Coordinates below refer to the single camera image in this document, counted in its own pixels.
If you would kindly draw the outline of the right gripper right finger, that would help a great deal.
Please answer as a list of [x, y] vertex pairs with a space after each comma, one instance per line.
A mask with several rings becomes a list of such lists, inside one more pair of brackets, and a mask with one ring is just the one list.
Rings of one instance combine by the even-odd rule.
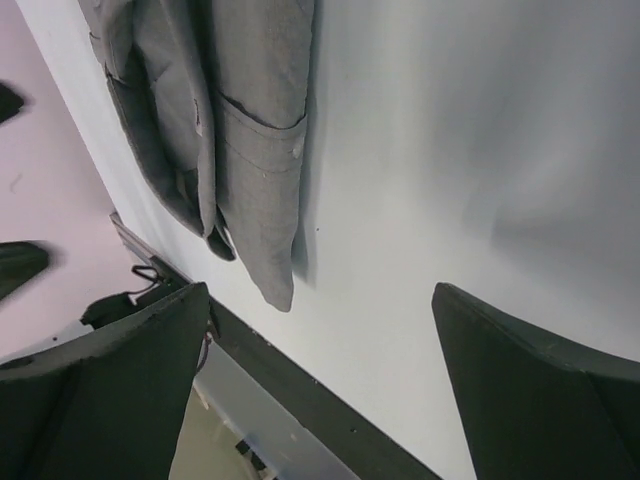
[[638, 478], [637, 362], [452, 284], [431, 305], [477, 478]]

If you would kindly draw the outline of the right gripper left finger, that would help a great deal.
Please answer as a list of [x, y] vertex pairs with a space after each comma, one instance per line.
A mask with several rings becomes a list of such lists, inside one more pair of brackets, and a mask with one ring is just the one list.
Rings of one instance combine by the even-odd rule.
[[2, 478], [168, 478], [208, 318], [190, 284], [3, 364]]

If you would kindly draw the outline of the grey long sleeve shirt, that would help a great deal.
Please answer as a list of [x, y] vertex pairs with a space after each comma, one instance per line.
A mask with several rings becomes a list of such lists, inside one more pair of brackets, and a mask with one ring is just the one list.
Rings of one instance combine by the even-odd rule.
[[162, 206], [290, 310], [315, 5], [84, 1], [121, 127]]

